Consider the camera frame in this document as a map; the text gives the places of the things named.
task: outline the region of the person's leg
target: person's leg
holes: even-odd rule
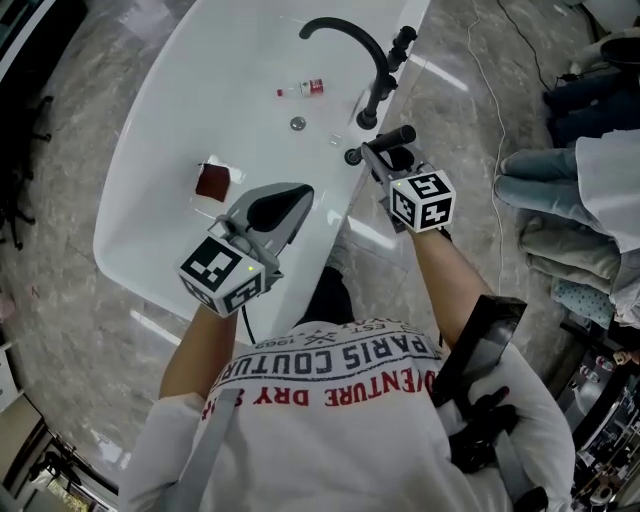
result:
[[[601,137],[613,130],[640,128],[640,94],[637,84],[621,88],[595,105],[587,106],[549,123],[558,145],[566,146],[579,137]]]
[[[342,274],[335,268],[325,267],[307,311],[296,325],[308,322],[342,325],[354,320],[351,297],[342,282]]]
[[[520,248],[532,255],[577,267],[613,282],[620,270],[620,251],[615,242],[590,229],[544,227],[533,219],[520,237]]]
[[[593,100],[606,98],[620,89],[621,73],[583,78],[545,92],[542,99],[556,115],[588,107]]]
[[[505,176],[533,181],[578,180],[574,148],[522,149],[500,162]]]
[[[557,261],[549,260],[547,258],[543,258],[542,256],[533,255],[527,256],[527,265],[529,265],[531,268],[539,270],[540,272],[544,272],[545,274],[560,277],[573,283],[592,286],[596,290],[600,290],[607,295],[611,293],[612,284],[610,281],[602,279],[601,277],[592,274],[587,270],[572,267],[570,265],[565,265],[563,263],[558,263]]]
[[[516,208],[551,213],[575,220],[598,233],[606,233],[582,204],[578,182],[540,183],[511,176],[498,176],[494,184],[498,199]]]

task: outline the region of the faucet handle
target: faucet handle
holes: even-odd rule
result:
[[[415,129],[413,126],[405,124],[395,130],[378,135],[375,139],[367,142],[366,145],[371,151],[379,154],[383,151],[411,144],[415,140]],[[362,147],[349,149],[344,154],[344,159],[349,165],[358,165],[362,162],[362,158]]]
[[[405,25],[400,29],[400,32],[393,40],[393,46],[400,48],[401,50],[406,50],[416,39],[418,39],[418,33],[416,30],[413,27]]]
[[[407,52],[402,48],[394,46],[389,50],[387,55],[387,63],[389,64],[389,73],[395,73],[400,69],[400,64],[407,60]]]

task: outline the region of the drain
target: drain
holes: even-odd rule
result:
[[[294,132],[301,132],[304,130],[304,127],[307,126],[307,122],[304,120],[304,117],[296,116],[289,122],[289,126]]]

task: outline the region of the gray tile floor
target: gray tile floor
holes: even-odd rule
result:
[[[548,146],[533,55],[495,0],[476,0],[482,22],[472,45],[500,102],[503,154]],[[18,312],[6,324],[18,377],[49,426],[89,463],[117,480],[126,464],[185,322],[102,276],[92,256],[98,204],[127,113],[163,43],[192,0],[88,2],[90,11],[45,93],[55,97],[34,143],[29,197],[38,223],[23,228],[22,253],[0,249],[0,280]],[[549,85],[571,54],[588,43],[577,13],[553,0],[505,1],[537,48]],[[499,231],[491,179],[501,137],[495,105],[467,52],[471,0],[433,0],[416,58],[393,99],[385,128],[411,123],[431,162],[449,171],[458,191],[456,244],[492,286],[499,271]],[[435,335],[429,301],[406,236],[396,237],[368,181],[344,228],[359,317],[407,320]],[[529,303],[516,343],[548,379],[567,349],[562,311],[549,282],[518,253],[518,217],[498,205],[504,227],[502,293]]]

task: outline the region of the white t-shirt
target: white t-shirt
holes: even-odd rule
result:
[[[580,198],[622,254],[640,249],[640,130],[576,142]]]
[[[496,468],[464,474],[448,436],[464,423],[429,390],[442,361],[412,327],[373,319],[260,343],[232,360],[206,401],[159,400],[120,486],[122,511],[150,508],[181,475],[216,397],[239,388],[203,511],[501,511]],[[509,386],[520,420],[512,443],[549,510],[569,510],[574,447],[551,395],[513,346],[470,398]]]

